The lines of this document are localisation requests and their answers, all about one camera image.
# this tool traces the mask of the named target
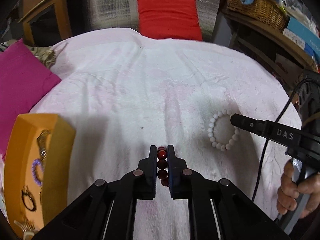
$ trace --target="human hand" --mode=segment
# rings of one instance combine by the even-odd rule
[[[292,181],[293,166],[290,161],[284,166],[284,173],[281,176],[281,186],[278,189],[277,210],[284,215],[288,210],[294,211],[297,207],[295,199],[299,193],[310,194],[309,201],[301,213],[300,218],[304,218],[312,213],[320,203],[320,174],[316,174],[306,179],[297,186]]]

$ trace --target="purple bracelet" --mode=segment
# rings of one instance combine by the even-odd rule
[[[35,159],[32,163],[31,166],[31,172],[32,172],[32,177],[34,182],[38,185],[38,186],[42,186],[42,181],[39,179],[38,174],[37,174],[37,166],[40,166],[41,171],[43,172],[43,166],[42,166],[42,162],[40,159]]]

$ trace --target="white blanket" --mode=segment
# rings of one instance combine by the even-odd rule
[[[212,148],[207,129],[214,113],[231,109],[275,120],[288,96],[253,59],[215,44],[152,40],[131,29],[104,29],[62,41],[52,67],[62,82],[31,111],[58,113],[76,129],[68,202],[96,179],[120,179],[137,168],[150,145],[173,144],[177,157],[205,178],[230,179],[252,197],[264,139],[241,131],[223,153]],[[282,123],[300,128],[289,106]],[[214,133],[224,144],[234,132],[227,117]],[[269,143],[255,203],[276,216],[276,191],[288,159]],[[134,239],[189,239],[186,200],[171,200],[157,180],[154,201],[138,201]]]

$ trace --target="black cable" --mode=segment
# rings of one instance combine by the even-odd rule
[[[307,83],[307,82],[310,82],[310,83],[313,83],[313,84],[316,84],[318,87],[320,87],[320,84],[312,79],[312,78],[306,78],[302,81],[299,82],[298,85],[296,85],[296,87],[293,89],[290,97],[289,97],[289,100],[288,102],[285,104],[284,108],[282,109],[281,113],[279,114],[279,116],[277,117],[277,119],[275,120],[275,122],[279,122],[280,118],[283,116],[284,112],[287,110],[288,106],[290,105],[294,95],[297,93],[297,90],[301,88],[301,86],[304,84],[304,83]],[[259,169],[258,169],[258,176],[257,176],[257,182],[256,182],[256,186],[254,187],[254,191],[253,191],[253,196],[252,196],[252,201],[254,201],[255,197],[256,197],[256,194],[257,194],[257,191],[258,191],[258,186],[259,186],[259,182],[260,182],[260,177],[261,177],[261,171],[262,171],[262,165],[263,165],[263,158],[264,158],[264,155],[266,153],[266,149],[267,149],[267,145],[268,145],[268,142],[269,142],[269,138],[266,139],[265,143],[264,143],[264,147],[263,147],[263,150],[262,150],[262,154],[261,154],[261,159],[260,159],[260,163],[259,163]]]

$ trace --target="cardboard box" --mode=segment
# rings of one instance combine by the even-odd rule
[[[320,39],[318,36],[293,17],[290,17],[287,29],[303,39],[306,44],[313,49],[317,56],[320,57]]]
[[[289,29],[284,29],[283,35],[286,36],[287,38],[289,38],[295,44],[297,44],[301,49],[304,50],[305,53],[307,53],[312,58],[314,58],[315,52],[313,51],[313,49],[308,44],[306,44],[306,42],[303,39],[301,39],[299,36],[297,36],[295,33],[290,31]]]
[[[33,180],[31,165],[40,158],[36,139],[43,130],[49,130],[50,134],[46,138],[44,173],[38,169],[43,181],[40,187]],[[57,114],[18,115],[5,159],[4,198],[9,223],[19,237],[22,237],[22,230],[14,220],[23,222],[26,217],[40,230],[67,206],[69,163],[75,134],[75,130]],[[36,202],[34,212],[22,202],[21,190],[25,185]]]

